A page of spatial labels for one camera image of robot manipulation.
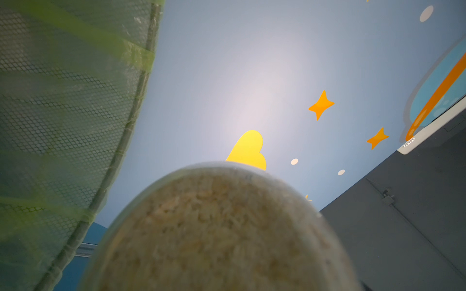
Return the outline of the brown-lid oatmeal jar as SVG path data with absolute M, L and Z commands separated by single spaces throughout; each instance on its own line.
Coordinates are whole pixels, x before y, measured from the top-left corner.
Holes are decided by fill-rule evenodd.
M 234 162 L 148 186 L 92 255 L 81 291 L 359 291 L 341 241 L 300 193 Z

